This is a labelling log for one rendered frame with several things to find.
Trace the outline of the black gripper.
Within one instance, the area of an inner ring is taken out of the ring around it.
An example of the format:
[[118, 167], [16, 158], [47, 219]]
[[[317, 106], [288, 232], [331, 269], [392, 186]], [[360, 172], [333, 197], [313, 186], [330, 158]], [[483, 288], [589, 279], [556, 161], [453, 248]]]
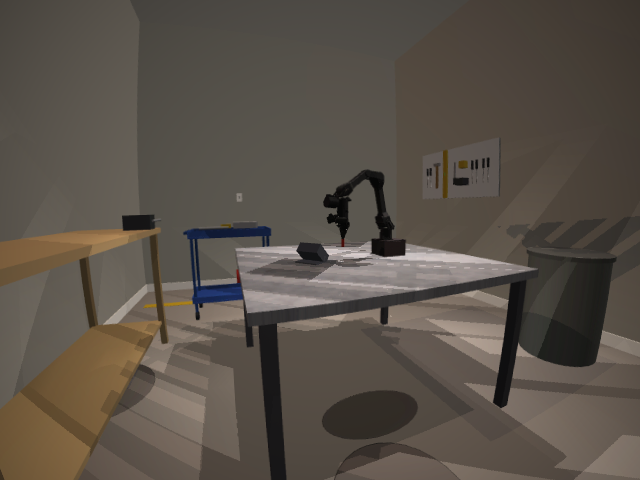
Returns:
[[335, 219], [335, 224], [340, 229], [341, 238], [344, 239], [347, 233], [348, 228], [350, 227], [350, 223], [348, 222], [348, 209], [347, 208], [339, 208], [337, 209], [337, 213], [339, 217]]

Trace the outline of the dark grey sloped panel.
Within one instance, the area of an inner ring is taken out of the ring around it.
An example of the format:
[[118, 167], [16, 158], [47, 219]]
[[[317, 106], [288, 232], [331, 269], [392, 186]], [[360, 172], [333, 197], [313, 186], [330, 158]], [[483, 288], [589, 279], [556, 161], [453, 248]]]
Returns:
[[328, 253], [321, 244], [300, 242], [297, 253], [303, 260], [295, 261], [295, 263], [318, 265], [328, 260]]

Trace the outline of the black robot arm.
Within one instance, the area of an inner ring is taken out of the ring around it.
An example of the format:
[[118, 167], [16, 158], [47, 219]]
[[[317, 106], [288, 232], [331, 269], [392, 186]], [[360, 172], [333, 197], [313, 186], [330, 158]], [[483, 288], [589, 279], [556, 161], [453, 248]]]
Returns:
[[[369, 180], [371, 186], [374, 188], [376, 205], [377, 205], [377, 215], [376, 223], [379, 232], [379, 240], [393, 240], [392, 239], [392, 230], [394, 229], [394, 224], [391, 222], [390, 216], [386, 211], [384, 193], [383, 193], [383, 185], [385, 182], [384, 173], [381, 171], [372, 171], [372, 170], [362, 170], [359, 174], [356, 175], [350, 182], [340, 185], [336, 188], [336, 191], [333, 195], [326, 194], [324, 198], [323, 205], [327, 208], [347, 208], [348, 202], [352, 201], [348, 195], [351, 194], [353, 189], [357, 187], [360, 182], [364, 179]], [[344, 197], [348, 196], [348, 197]], [[341, 198], [339, 198], [341, 197]], [[327, 217], [328, 224], [335, 222], [335, 219], [339, 217], [339, 214], [333, 215], [329, 214]], [[385, 228], [387, 227], [387, 228]]]

